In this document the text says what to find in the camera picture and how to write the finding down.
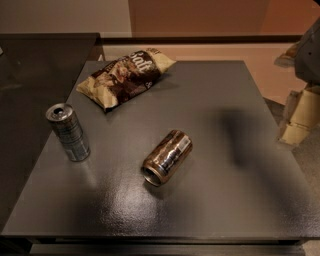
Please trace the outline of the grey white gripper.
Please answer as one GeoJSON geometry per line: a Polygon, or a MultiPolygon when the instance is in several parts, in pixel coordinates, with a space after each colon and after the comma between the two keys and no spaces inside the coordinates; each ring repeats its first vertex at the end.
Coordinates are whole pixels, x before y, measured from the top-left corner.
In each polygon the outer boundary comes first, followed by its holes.
{"type": "Polygon", "coordinates": [[[320,18],[274,64],[293,67],[297,78],[311,83],[290,92],[280,122],[278,140],[297,146],[320,123],[320,18]]]}

